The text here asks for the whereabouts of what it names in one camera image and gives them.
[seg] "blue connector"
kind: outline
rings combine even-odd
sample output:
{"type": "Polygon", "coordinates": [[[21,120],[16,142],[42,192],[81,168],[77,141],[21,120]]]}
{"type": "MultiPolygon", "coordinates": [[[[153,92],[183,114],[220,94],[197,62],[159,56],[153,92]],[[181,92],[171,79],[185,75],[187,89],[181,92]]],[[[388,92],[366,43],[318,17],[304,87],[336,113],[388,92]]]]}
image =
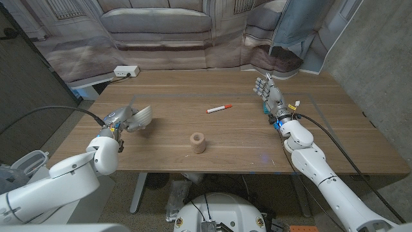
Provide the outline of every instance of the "blue connector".
{"type": "Polygon", "coordinates": [[[265,102],[263,102],[263,113],[265,113],[265,114],[269,114],[269,113],[270,113],[270,111],[268,110],[268,108],[266,108],[265,102]]]}

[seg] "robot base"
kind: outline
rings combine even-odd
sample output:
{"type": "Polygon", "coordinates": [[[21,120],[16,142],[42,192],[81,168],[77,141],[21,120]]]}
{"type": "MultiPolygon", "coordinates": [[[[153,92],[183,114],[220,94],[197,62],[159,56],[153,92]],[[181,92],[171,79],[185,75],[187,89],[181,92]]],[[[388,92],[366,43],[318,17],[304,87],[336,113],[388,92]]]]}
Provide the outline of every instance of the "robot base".
{"type": "MultiPolygon", "coordinates": [[[[193,204],[199,208],[206,222],[209,222],[209,206],[211,221],[216,221],[216,224],[223,223],[225,226],[237,231],[266,231],[265,223],[262,214],[251,203],[245,199],[230,193],[208,193],[205,196],[199,196],[193,200],[193,204]]],[[[174,222],[174,232],[181,231],[216,231],[216,227],[212,230],[201,230],[203,217],[192,203],[186,204],[177,216],[174,222]]]]}

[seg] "wire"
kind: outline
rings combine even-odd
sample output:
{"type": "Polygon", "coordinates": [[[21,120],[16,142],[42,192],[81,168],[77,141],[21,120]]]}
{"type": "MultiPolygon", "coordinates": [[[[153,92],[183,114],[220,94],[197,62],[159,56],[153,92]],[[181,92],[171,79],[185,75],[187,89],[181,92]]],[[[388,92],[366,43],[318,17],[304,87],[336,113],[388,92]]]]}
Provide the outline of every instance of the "wire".
{"type": "MultiPolygon", "coordinates": [[[[41,223],[45,222],[45,221],[48,220],[51,216],[53,216],[58,210],[60,210],[62,207],[63,207],[63,206],[60,206],[60,207],[55,208],[55,209],[51,209],[51,210],[54,210],[53,213],[51,213],[50,215],[48,215],[47,218],[44,218],[41,222],[35,222],[34,224],[41,224],[41,223]]],[[[44,212],[44,213],[42,213],[42,214],[40,214],[40,215],[37,215],[36,217],[33,217],[32,219],[28,220],[27,222],[25,222],[25,223],[23,223],[23,224],[25,225],[25,224],[27,224],[27,223],[30,223],[30,222],[33,221],[34,219],[40,217],[41,215],[44,215],[45,213],[48,213],[49,211],[44,212]]]]}
{"type": "Polygon", "coordinates": [[[203,196],[205,196],[205,201],[206,201],[206,206],[207,206],[207,213],[209,214],[209,220],[212,221],[211,213],[209,211],[209,204],[207,203],[207,199],[206,199],[206,193],[203,194],[203,196]]]}
{"type": "Polygon", "coordinates": [[[124,79],[126,79],[126,78],[128,78],[128,77],[130,77],[130,73],[127,73],[127,75],[126,75],[125,77],[121,78],[121,79],[111,81],[109,84],[118,83],[118,82],[123,81],[124,79]]]}
{"type": "Polygon", "coordinates": [[[342,152],[342,154],[345,156],[345,158],[349,161],[349,163],[352,165],[352,167],[356,170],[356,172],[360,175],[362,180],[369,186],[369,188],[376,194],[376,196],[382,201],[385,206],[400,220],[401,223],[406,223],[406,221],[395,211],[395,209],[392,208],[392,206],[384,199],[384,197],[374,188],[372,185],[368,182],[366,177],[363,175],[363,173],[360,171],[360,169],[355,165],[355,163],[351,160],[349,155],[343,150],[341,145],[335,140],[335,138],[327,131],[322,125],[317,123],[315,120],[309,118],[306,115],[297,113],[296,117],[300,115],[301,117],[304,117],[308,119],[309,121],[313,122],[316,126],[318,126],[320,129],[322,129],[328,136],[329,138],[333,141],[333,143],[339,148],[339,150],[342,152]]]}
{"type": "Polygon", "coordinates": [[[193,205],[194,207],[196,207],[196,209],[198,209],[198,211],[199,211],[200,214],[201,214],[201,217],[203,217],[203,221],[205,222],[206,220],[205,220],[205,216],[203,216],[203,213],[201,213],[200,209],[199,209],[197,206],[194,205],[194,203],[193,203],[192,200],[191,200],[191,202],[192,202],[192,205],[193,205]]]}
{"type": "MultiPolygon", "coordinates": [[[[283,143],[282,134],[281,134],[281,132],[280,132],[279,130],[278,130],[277,132],[278,132],[278,134],[279,134],[279,137],[281,138],[281,145],[282,145],[283,153],[285,154],[285,157],[286,157],[286,159],[288,160],[290,167],[293,169],[294,172],[296,172],[296,170],[295,170],[292,162],[289,160],[289,157],[288,157],[288,155],[287,155],[286,152],[285,152],[285,145],[284,145],[284,143],[283,143]]],[[[316,202],[316,204],[322,209],[323,213],[325,213],[326,216],[328,216],[328,217],[330,218],[330,220],[332,220],[332,222],[333,222],[337,227],[339,227],[339,229],[341,229],[341,231],[346,232],[346,231],[332,218],[332,216],[330,216],[329,213],[326,212],[326,210],[324,210],[324,208],[320,205],[320,203],[316,200],[316,198],[312,195],[312,193],[311,193],[311,192],[309,191],[309,189],[306,187],[306,185],[304,184],[302,178],[301,178],[300,176],[297,176],[297,178],[301,181],[303,187],[304,187],[305,190],[309,193],[309,195],[313,198],[313,200],[316,202]]]]}
{"type": "Polygon", "coordinates": [[[250,200],[250,197],[249,197],[249,188],[247,187],[246,180],[245,180],[245,178],[243,177],[243,175],[242,175],[242,179],[243,179],[243,183],[245,183],[245,186],[246,186],[247,199],[250,200]]]}
{"type": "Polygon", "coordinates": [[[18,119],[14,120],[12,123],[10,123],[8,126],[6,126],[5,128],[3,128],[2,130],[0,130],[0,135],[5,132],[8,128],[10,128],[11,126],[13,126],[16,122],[20,121],[21,119],[23,119],[24,117],[27,117],[29,115],[31,115],[32,113],[35,113],[37,111],[41,111],[41,110],[47,110],[47,109],[68,109],[68,110],[77,110],[83,113],[87,113],[88,115],[92,116],[94,118],[94,120],[101,126],[104,126],[105,123],[102,119],[100,119],[99,117],[97,117],[94,113],[91,113],[88,110],[83,110],[80,108],[76,108],[76,107],[71,107],[71,106],[43,106],[43,107],[39,107],[36,108],[32,111],[29,111],[28,113],[25,113],[23,116],[19,117],[18,119]]]}

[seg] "table leg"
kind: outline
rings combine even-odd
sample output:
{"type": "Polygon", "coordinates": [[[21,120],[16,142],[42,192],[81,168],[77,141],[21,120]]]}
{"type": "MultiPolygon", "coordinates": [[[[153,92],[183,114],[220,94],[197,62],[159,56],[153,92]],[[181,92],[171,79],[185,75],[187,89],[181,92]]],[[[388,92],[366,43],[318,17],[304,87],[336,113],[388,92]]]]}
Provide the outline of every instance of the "table leg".
{"type": "Polygon", "coordinates": [[[98,98],[98,93],[97,93],[97,91],[93,88],[92,85],[87,86],[87,87],[83,87],[83,88],[78,88],[78,89],[75,89],[75,90],[80,94],[80,96],[82,96],[82,98],[83,98],[84,100],[92,100],[92,101],[95,101],[95,100],[97,100],[97,98],[98,98]]]}
{"type": "Polygon", "coordinates": [[[306,218],[310,218],[312,214],[310,212],[309,201],[308,201],[308,196],[306,195],[306,190],[303,187],[297,175],[291,175],[290,178],[292,179],[292,183],[295,188],[297,199],[301,207],[302,215],[306,218]]]}
{"type": "Polygon", "coordinates": [[[137,213],[140,205],[140,200],[143,196],[144,184],[146,183],[147,173],[139,173],[137,177],[135,194],[133,194],[133,199],[131,200],[130,213],[137,213]]]}

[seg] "gray curtain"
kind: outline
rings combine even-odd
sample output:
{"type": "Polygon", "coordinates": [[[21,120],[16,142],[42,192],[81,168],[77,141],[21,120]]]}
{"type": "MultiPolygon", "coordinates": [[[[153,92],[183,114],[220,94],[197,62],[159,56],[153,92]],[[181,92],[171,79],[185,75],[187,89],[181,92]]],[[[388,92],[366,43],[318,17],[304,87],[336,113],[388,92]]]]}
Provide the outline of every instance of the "gray curtain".
{"type": "Polygon", "coordinates": [[[274,34],[272,47],[289,47],[304,41],[313,31],[328,0],[289,0],[274,34]]]}

